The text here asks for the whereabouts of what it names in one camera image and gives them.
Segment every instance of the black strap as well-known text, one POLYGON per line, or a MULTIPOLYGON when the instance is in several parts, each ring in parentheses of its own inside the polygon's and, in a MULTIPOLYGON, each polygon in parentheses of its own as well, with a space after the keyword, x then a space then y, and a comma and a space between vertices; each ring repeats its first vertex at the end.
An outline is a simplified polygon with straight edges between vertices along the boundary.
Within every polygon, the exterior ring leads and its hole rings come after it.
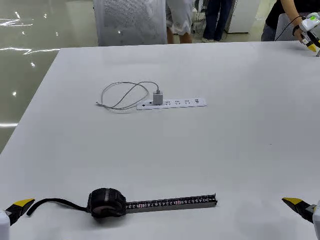
POLYGON ((295 26, 292 30, 292 35, 294 36, 295 35, 295 32, 300 28, 299 25, 295 26))
POLYGON ((26 212, 26 215, 30 216, 41 204, 44 204, 46 202, 54 202, 54 203, 58 203, 58 204, 67 205, 71 208, 88 213, 88 210, 86 207, 76 205, 68 200, 64 200, 61 198, 45 198, 40 201, 37 201, 32 207, 30 207, 30 209, 26 212))

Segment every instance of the jeans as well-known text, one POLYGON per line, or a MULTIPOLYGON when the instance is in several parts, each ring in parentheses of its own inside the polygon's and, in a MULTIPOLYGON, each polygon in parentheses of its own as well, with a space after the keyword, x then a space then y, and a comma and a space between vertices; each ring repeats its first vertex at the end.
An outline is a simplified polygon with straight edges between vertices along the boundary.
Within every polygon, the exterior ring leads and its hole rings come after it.
POLYGON ((233 0, 209 0, 205 13, 206 26, 203 37, 209 40, 220 41, 224 33, 233 0))
POLYGON ((263 33, 261 35, 261 41, 262 42, 274 41, 276 38, 276 33, 277 33, 277 30, 265 24, 263 28, 263 33))

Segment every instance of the shorts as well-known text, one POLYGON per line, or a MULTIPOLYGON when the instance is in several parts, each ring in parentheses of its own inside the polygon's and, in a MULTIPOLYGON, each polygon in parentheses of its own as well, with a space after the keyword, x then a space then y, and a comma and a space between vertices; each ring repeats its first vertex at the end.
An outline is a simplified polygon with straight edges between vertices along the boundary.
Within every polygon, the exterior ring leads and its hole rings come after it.
POLYGON ((184 35, 191 32, 194 0, 165 0, 166 27, 184 35))

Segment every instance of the charging cable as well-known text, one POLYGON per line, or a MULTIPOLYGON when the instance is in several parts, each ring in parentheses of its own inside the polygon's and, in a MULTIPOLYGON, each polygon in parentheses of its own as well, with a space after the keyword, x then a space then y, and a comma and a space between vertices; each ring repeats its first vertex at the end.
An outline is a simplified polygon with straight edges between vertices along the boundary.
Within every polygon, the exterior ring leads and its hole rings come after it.
POLYGON ((111 83, 109 84, 108 86, 106 86, 102 93, 101 93, 101 96, 100 96, 100 101, 97 101, 96 104, 99 106, 99 107, 104 107, 105 109, 109 109, 109 110, 129 110, 129 109, 132 109, 132 108, 135 108, 137 107, 137 105, 143 101, 144 99, 146 99, 148 96, 149 96, 149 91, 148 89, 143 86, 142 84, 144 83, 150 83, 150 84, 154 84, 156 86, 156 91, 153 93, 153 102, 152 104, 153 105, 162 105, 163 104, 163 93, 160 91, 159 89, 159 85, 156 84, 155 82, 153 81, 140 81, 138 83, 134 83, 134 82, 131 82, 131 81, 117 81, 117 82, 114 82, 114 83, 111 83), (114 86, 117 86, 117 85, 120 85, 120 84, 130 84, 130 85, 133 85, 125 94, 124 96, 115 104, 115 105, 112 105, 112 106, 108 106, 106 104, 104 104, 104 94, 112 87, 114 86), (145 95, 140 98, 138 101, 132 103, 132 104, 129 104, 129 105, 126 105, 126 106, 122 106, 120 107, 119 104, 125 99, 125 97, 136 87, 141 87, 144 89, 145 91, 145 95))

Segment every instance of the white power strip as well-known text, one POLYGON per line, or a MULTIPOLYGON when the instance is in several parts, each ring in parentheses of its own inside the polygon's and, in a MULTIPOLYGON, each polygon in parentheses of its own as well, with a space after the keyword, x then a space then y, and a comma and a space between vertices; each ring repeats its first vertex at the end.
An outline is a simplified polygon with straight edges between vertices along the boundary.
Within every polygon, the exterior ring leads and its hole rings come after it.
POLYGON ((184 99, 167 99, 163 100, 162 105, 153 105, 152 100, 144 101, 136 106, 138 110, 145 109, 171 109, 171 108, 189 108, 207 106, 204 98, 184 98, 184 99))

